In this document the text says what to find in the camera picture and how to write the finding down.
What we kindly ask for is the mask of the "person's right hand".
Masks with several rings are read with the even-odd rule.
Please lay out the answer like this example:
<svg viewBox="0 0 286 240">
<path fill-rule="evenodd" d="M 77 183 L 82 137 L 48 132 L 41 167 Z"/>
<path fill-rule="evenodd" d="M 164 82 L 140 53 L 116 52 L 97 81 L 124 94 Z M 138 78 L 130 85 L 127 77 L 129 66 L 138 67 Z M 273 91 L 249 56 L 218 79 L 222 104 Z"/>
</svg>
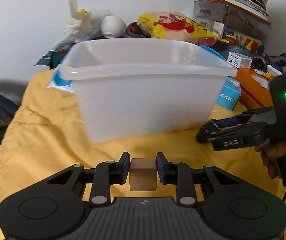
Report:
<svg viewBox="0 0 286 240">
<path fill-rule="evenodd" d="M 260 146 L 255 146 L 254 151 L 261 153 L 261 159 L 263 165 L 267 168 L 268 176 L 271 179 L 275 179 L 278 176 L 277 169 L 271 162 L 271 159 L 286 155 L 286 140 L 280 141 L 277 144 L 270 146 L 270 148 L 268 148 L 266 151 L 262 150 Z"/>
</svg>

